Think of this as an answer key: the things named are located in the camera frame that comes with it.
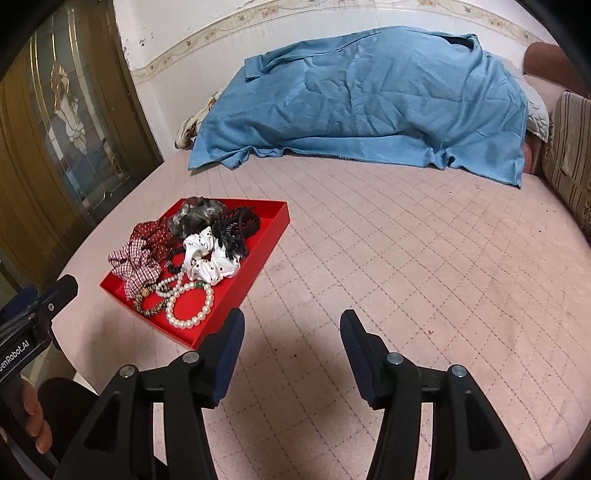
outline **wallpaper border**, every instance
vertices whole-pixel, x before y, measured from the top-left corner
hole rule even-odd
[[[227,35],[270,20],[302,12],[351,8],[428,11],[468,20],[524,45],[541,41],[532,32],[506,18],[459,0],[391,0],[389,2],[383,0],[271,0],[241,10],[202,28],[163,52],[145,67],[132,70],[131,75],[136,84],[147,82],[195,50]]]

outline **finger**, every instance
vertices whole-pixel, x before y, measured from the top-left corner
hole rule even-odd
[[[27,418],[27,432],[32,437],[39,435],[39,431],[43,426],[43,408],[40,403],[37,403],[37,408],[32,415]]]
[[[22,381],[22,404],[29,415],[33,415],[39,405],[37,390],[26,380]]]
[[[37,436],[37,440],[35,440],[35,446],[40,453],[47,453],[47,451],[51,448],[51,444],[53,443],[53,435],[51,434],[51,429],[49,424],[43,420],[43,424],[41,425],[41,430],[39,431],[39,435]]]

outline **red tray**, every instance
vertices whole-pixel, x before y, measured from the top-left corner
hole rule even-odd
[[[172,340],[196,349],[205,336],[217,332],[228,316],[230,310],[240,306],[244,297],[252,287],[256,276],[262,270],[267,258],[275,248],[275,245],[281,238],[281,235],[290,223],[290,216],[287,210],[286,202],[276,202],[273,200],[246,200],[246,199],[220,199],[226,204],[228,209],[234,209],[239,206],[253,207],[253,211],[261,218],[261,228],[252,237],[246,239],[246,246],[250,255],[241,262],[240,269],[234,278],[226,278],[213,288],[215,293],[215,303],[207,319],[192,329],[175,328],[168,323],[166,313],[159,312],[153,317],[146,318],[137,313],[132,304],[133,301],[125,298],[123,291],[124,282],[119,277],[109,273],[100,283],[100,286],[115,300],[124,305],[134,313],[138,318],[148,322],[151,326],[160,330],[163,334],[172,338]],[[168,218],[174,215],[180,208],[184,199],[180,199],[163,215]],[[183,262],[184,254],[177,255],[173,261],[175,265]],[[171,276],[163,267],[161,278]],[[148,309],[156,305],[161,300],[155,293],[152,293],[144,300],[142,306]],[[205,301],[203,290],[195,289],[185,292],[178,300],[174,308],[175,317],[180,320],[188,320],[201,310]]]

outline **blue blanket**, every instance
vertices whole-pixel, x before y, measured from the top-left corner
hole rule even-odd
[[[386,27],[246,59],[209,112],[189,170],[250,153],[443,169],[521,185],[527,100],[474,34]]]

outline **red gingham scrunchie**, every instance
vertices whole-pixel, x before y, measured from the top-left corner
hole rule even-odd
[[[145,240],[129,240],[109,255],[113,275],[125,280],[124,292],[128,300],[136,298],[146,285],[156,283],[162,273],[146,246]]]

